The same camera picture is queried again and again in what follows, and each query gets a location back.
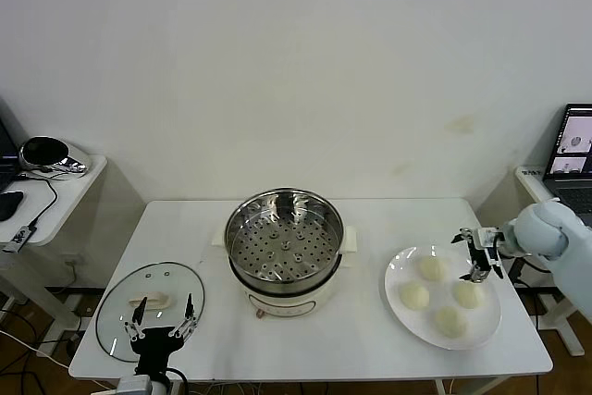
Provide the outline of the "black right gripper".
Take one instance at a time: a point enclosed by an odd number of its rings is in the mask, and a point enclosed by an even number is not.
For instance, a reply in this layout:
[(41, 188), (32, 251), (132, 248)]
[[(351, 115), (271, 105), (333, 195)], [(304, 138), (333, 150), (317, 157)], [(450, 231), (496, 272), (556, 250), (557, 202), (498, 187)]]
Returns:
[(478, 251), (470, 252), (471, 268), (468, 273), (460, 276), (461, 280), (470, 282), (483, 282), (489, 274), (488, 260), (499, 260), (498, 243), (503, 241), (503, 234), (499, 228), (461, 228), (453, 237), (451, 243), (461, 241), (473, 243)]

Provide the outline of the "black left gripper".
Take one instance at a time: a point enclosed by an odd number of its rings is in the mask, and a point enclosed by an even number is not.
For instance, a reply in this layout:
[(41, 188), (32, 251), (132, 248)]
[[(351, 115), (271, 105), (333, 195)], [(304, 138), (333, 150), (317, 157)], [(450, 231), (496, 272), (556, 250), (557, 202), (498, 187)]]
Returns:
[(183, 338), (191, 336), (198, 320), (190, 293), (183, 320), (177, 327), (148, 327), (142, 331), (147, 301), (147, 297), (141, 299), (132, 313), (131, 320), (124, 322), (124, 329), (129, 336), (131, 349), (139, 356), (136, 374), (163, 375), (167, 370), (170, 355), (183, 347)]

